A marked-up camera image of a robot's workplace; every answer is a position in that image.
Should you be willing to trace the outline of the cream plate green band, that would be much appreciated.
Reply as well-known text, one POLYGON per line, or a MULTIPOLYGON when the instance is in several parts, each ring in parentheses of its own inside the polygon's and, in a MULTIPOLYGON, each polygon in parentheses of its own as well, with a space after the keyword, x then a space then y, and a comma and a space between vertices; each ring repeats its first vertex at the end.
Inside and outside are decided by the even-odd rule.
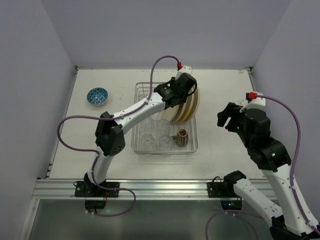
POLYGON ((192 100, 188 99, 185 103, 182 103, 179 106, 179 109, 178 109, 178 112, 177 112, 177 116, 176 116, 176 119, 174 121, 175 123, 178 123, 184 117, 185 113, 188 112, 191 103, 192 103, 192 100))

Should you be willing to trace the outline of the cream plate yellow band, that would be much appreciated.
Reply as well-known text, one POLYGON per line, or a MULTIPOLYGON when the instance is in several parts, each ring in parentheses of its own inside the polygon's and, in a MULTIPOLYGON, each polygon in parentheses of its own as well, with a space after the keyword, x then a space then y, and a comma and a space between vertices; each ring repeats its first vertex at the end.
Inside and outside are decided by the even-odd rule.
POLYGON ((195 109, 195 102, 197 101, 197 96, 194 96, 194 101, 193 101, 193 104, 192 104, 192 108, 190 109, 190 113, 186 116, 185 120, 183 120, 183 122, 187 122, 189 121, 192 116, 193 116, 193 112, 194 112, 194 109, 195 109))

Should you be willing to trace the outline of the blue patterned bowl red outside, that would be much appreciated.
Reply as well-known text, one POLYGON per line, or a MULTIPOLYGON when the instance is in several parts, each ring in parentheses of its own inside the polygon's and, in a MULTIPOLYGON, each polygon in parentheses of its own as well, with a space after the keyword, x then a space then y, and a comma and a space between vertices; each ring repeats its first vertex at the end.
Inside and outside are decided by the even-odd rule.
POLYGON ((105 88, 96 87, 91 89, 87 95, 86 100, 89 104, 95 107, 103 106, 108 99, 108 92, 105 88))

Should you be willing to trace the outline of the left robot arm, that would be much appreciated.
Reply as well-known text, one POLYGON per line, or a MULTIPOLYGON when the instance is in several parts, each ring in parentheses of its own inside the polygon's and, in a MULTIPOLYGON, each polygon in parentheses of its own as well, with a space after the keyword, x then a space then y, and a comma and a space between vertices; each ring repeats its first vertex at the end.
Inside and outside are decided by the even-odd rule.
POLYGON ((147 97, 122 111, 110 115, 104 112, 95 131, 96 155, 92 167, 84 176, 87 186, 98 186, 115 155, 126 146, 125 134, 146 118, 187 101, 197 88, 197 80, 189 73, 181 73, 170 81, 159 84, 147 97))

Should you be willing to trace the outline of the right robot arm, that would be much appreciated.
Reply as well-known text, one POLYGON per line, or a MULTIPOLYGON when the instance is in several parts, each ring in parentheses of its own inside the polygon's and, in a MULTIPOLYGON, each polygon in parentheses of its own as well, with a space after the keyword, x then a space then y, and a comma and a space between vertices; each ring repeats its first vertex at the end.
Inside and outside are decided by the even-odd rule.
POLYGON ((224 176, 223 187, 250 204, 267 223, 273 239, 319 239, 320 223, 308 208, 295 178, 290 175, 293 162, 286 147, 271 137, 271 121, 266 113, 230 102, 217 114, 217 125, 237 133, 250 159, 270 183, 278 203, 273 203, 255 188, 239 170, 224 176))

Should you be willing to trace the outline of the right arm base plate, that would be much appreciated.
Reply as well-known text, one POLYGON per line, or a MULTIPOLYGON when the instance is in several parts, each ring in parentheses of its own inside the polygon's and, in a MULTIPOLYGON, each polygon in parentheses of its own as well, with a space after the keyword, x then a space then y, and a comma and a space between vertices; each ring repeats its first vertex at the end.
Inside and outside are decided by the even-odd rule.
POLYGON ((227 192, 223 183, 223 179, 219 176, 206 183, 207 195, 209 198, 225 198, 227 192))

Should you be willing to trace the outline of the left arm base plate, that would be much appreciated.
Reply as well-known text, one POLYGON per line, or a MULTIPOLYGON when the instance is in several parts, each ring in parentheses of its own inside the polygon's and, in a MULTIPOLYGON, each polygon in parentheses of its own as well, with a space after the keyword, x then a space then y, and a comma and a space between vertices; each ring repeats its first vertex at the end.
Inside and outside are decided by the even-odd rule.
POLYGON ((100 184, 104 188, 110 188, 111 190, 105 190, 96 185, 89 188, 84 181, 75 181, 73 185, 75 187, 74 196, 78 198, 117 198, 119 195, 119 182, 107 181, 100 184))

